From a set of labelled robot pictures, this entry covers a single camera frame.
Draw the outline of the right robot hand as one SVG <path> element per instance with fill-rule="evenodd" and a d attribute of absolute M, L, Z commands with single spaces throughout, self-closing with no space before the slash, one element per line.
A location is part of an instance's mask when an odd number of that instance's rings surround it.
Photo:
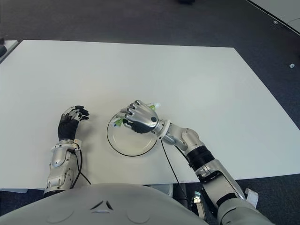
<path fill-rule="evenodd" d="M 121 109 L 117 116 L 122 119 L 124 126 L 139 134 L 152 132 L 159 122 L 157 113 L 141 100 Z"/>

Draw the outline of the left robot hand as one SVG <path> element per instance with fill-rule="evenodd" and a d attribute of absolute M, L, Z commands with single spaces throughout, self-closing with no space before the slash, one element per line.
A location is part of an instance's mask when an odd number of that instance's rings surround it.
<path fill-rule="evenodd" d="M 79 123 L 89 119 L 89 111 L 81 105 L 69 107 L 62 115 L 58 125 L 58 139 L 74 140 Z"/>

